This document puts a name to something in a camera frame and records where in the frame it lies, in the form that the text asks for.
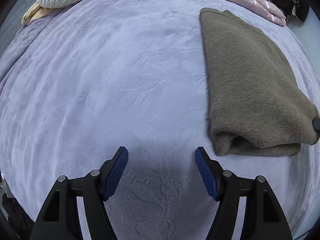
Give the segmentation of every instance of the gray quilted mattress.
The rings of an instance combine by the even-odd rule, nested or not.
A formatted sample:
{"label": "gray quilted mattress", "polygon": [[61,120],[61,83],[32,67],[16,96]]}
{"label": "gray quilted mattress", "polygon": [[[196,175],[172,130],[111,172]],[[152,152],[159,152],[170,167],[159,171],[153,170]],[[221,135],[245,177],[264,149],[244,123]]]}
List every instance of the gray quilted mattress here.
{"label": "gray quilted mattress", "polygon": [[22,16],[36,0],[18,0],[0,28],[0,56],[14,39],[20,28]]}

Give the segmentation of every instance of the lavender blanket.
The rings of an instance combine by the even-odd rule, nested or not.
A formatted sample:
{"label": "lavender blanket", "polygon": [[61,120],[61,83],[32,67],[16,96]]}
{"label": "lavender blanket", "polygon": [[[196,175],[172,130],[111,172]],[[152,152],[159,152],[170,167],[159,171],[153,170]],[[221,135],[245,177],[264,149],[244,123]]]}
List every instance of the lavender blanket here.
{"label": "lavender blanket", "polygon": [[[319,144],[294,157],[215,156],[207,136],[201,8],[229,10],[287,57],[320,107],[305,50],[281,27],[225,0],[84,0],[33,22],[0,59],[0,169],[35,220],[59,175],[99,168],[119,146],[129,162],[107,212],[118,239],[205,239],[217,203],[194,161],[203,146],[241,177],[264,175],[293,235],[320,215]],[[241,200],[234,239],[244,214]],[[83,207],[80,219],[86,231]]]}

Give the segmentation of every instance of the bed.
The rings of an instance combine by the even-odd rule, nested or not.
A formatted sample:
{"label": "bed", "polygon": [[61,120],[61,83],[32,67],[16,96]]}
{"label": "bed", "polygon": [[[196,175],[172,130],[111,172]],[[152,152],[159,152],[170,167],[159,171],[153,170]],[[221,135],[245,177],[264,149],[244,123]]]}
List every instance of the bed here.
{"label": "bed", "polygon": [[224,0],[83,0],[25,27],[0,59],[0,169],[31,219],[58,176],[84,176],[125,146],[129,162],[106,206],[117,237],[205,239],[218,205],[194,161],[203,146],[238,176],[265,176],[294,237],[313,227],[319,143],[292,157],[215,156],[207,136],[203,7],[227,9],[260,28],[319,109],[318,78],[287,27]]}

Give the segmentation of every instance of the blue rubber pad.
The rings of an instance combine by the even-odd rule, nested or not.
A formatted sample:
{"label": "blue rubber pad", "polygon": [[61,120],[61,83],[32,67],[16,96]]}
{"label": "blue rubber pad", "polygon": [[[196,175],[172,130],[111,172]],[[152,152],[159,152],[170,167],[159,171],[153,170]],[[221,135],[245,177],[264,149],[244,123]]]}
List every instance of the blue rubber pad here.
{"label": "blue rubber pad", "polygon": [[217,181],[214,178],[209,166],[207,165],[207,162],[205,161],[199,149],[196,149],[195,160],[209,196],[213,197],[213,199],[217,201],[218,200]]}
{"label": "blue rubber pad", "polygon": [[103,194],[105,200],[108,200],[116,192],[119,181],[121,179],[121,176],[124,172],[124,169],[127,163],[128,163],[128,150],[124,148],[119,158],[117,159],[115,165],[112,167],[112,170],[109,176],[106,179],[106,191]]}

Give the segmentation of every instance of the metal screw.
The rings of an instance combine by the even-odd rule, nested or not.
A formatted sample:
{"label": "metal screw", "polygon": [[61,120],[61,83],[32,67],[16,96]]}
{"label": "metal screw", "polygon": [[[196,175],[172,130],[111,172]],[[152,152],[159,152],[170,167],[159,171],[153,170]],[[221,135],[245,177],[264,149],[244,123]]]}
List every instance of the metal screw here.
{"label": "metal screw", "polygon": [[64,176],[64,175],[61,175],[58,177],[59,182],[63,182],[65,179],[66,179],[66,176]]}
{"label": "metal screw", "polygon": [[258,177],[257,177],[257,180],[258,180],[259,182],[265,182],[265,181],[266,181],[266,178],[263,177],[263,176],[258,176]]}
{"label": "metal screw", "polygon": [[90,172],[91,176],[95,177],[95,176],[98,176],[100,174],[100,171],[99,170],[93,170]]}
{"label": "metal screw", "polygon": [[223,171],[222,174],[223,174],[224,176],[226,176],[226,177],[230,177],[230,176],[232,175],[232,172],[229,171],[229,170],[225,170],[225,171]]}

